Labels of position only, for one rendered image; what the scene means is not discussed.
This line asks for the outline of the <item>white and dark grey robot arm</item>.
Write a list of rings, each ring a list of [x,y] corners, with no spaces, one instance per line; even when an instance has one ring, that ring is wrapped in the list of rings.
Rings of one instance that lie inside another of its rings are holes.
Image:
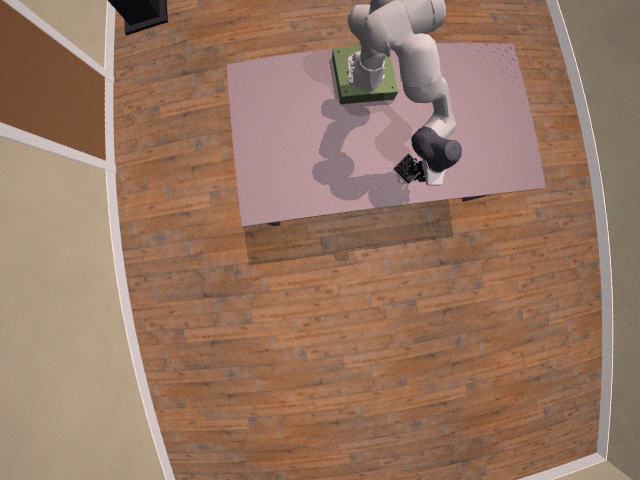
[[[415,103],[433,101],[431,118],[411,138],[430,186],[442,185],[441,169],[455,165],[462,155],[460,143],[447,139],[456,122],[436,42],[427,34],[442,26],[445,16],[444,0],[371,0],[370,5],[356,5],[348,17],[350,32],[361,45],[361,51],[348,57],[350,84],[365,92],[375,90],[385,78],[385,57],[391,49],[399,59],[405,95]]]

